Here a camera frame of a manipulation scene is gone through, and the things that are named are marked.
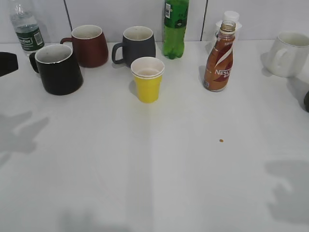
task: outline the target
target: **nescafe logo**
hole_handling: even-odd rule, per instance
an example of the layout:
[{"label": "nescafe logo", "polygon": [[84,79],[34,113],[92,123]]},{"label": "nescafe logo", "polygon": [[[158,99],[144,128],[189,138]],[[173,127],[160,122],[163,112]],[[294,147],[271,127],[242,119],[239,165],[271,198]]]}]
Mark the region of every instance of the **nescafe logo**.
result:
[{"label": "nescafe logo", "polygon": [[229,75],[231,73],[231,69],[227,69],[227,70],[216,70],[215,74],[218,75]]}]

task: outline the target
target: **yellow paper cup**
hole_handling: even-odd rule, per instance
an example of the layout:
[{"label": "yellow paper cup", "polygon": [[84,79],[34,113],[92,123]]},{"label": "yellow paper cup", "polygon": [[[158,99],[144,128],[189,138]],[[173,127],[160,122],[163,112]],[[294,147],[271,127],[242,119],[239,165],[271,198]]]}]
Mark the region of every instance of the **yellow paper cup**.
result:
[{"label": "yellow paper cup", "polygon": [[154,57],[142,57],[131,64],[137,95],[143,103],[153,103],[159,98],[164,63]]}]

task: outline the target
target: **mug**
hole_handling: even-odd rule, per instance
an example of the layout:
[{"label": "mug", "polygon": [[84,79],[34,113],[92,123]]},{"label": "mug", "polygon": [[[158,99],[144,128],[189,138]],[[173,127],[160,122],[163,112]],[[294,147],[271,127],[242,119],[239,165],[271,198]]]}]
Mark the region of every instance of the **mug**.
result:
[{"label": "mug", "polygon": [[29,59],[34,71],[40,74],[48,93],[67,95],[83,84],[83,76],[69,46],[49,45],[31,53]]},{"label": "mug", "polygon": [[18,70],[16,54],[0,52],[0,76],[4,76],[16,70]]},{"label": "mug", "polygon": [[63,38],[61,44],[73,43],[78,63],[86,68],[95,68],[108,60],[108,48],[102,28],[95,25],[83,25],[75,28],[71,38]]},{"label": "mug", "polygon": [[303,69],[308,54],[309,37],[297,32],[282,32],[268,53],[265,67],[276,76],[294,77]]},{"label": "mug", "polygon": [[[116,51],[120,47],[122,47],[123,59],[116,60]],[[133,61],[141,57],[155,57],[154,33],[147,27],[128,28],[123,34],[122,43],[112,48],[112,61],[115,64],[126,63],[130,67]]]}]

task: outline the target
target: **mug handle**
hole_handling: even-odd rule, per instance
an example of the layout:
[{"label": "mug handle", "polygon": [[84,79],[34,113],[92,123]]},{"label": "mug handle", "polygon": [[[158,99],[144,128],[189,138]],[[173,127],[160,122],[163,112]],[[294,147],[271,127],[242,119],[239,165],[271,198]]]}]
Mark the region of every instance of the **mug handle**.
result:
[{"label": "mug handle", "polygon": [[65,42],[72,42],[72,38],[63,38],[61,41],[60,41],[60,44],[63,44]]},{"label": "mug handle", "polygon": [[122,58],[122,59],[120,59],[120,60],[116,60],[116,52],[117,52],[117,49],[119,48],[119,47],[123,47],[123,46],[125,46],[125,44],[124,43],[117,43],[117,44],[115,44],[114,45],[114,47],[112,48],[112,61],[115,63],[115,64],[122,64],[122,63],[124,63],[125,62],[125,60]]},{"label": "mug handle", "polygon": [[30,64],[31,64],[33,70],[34,70],[36,73],[39,73],[37,62],[35,62],[35,52],[33,52],[33,53],[30,54],[29,60],[30,60]]},{"label": "mug handle", "polygon": [[282,59],[282,57],[287,53],[287,49],[285,49],[285,48],[282,48],[282,49],[280,49],[277,53],[276,53],[276,55],[275,55],[275,57],[274,57],[274,60],[273,60],[273,65],[276,67],[276,69],[279,69],[279,68],[281,68],[281,66],[279,65],[280,64],[280,60]]}]

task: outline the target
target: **black object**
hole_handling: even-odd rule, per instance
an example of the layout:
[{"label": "black object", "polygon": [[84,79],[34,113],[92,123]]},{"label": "black object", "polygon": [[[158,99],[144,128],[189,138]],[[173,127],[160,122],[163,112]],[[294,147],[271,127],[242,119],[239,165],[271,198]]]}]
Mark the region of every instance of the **black object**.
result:
[{"label": "black object", "polygon": [[0,76],[18,70],[17,55],[8,52],[0,52]]},{"label": "black object", "polygon": [[305,95],[304,105],[305,105],[307,112],[309,112],[309,92]]},{"label": "black object", "polygon": [[[149,36],[148,38],[146,37],[146,39],[143,39],[145,38],[145,33],[147,33],[146,30],[149,30]],[[123,59],[116,60],[116,51],[119,47],[122,47]],[[126,65],[130,67],[133,61],[141,57],[155,57],[154,34],[149,28],[146,27],[128,28],[124,32],[122,43],[117,43],[112,48],[112,61],[115,64],[126,63]]]},{"label": "black object", "polygon": [[35,72],[39,73],[48,93],[67,95],[78,90],[83,76],[70,47],[62,44],[41,48],[29,56]]}]

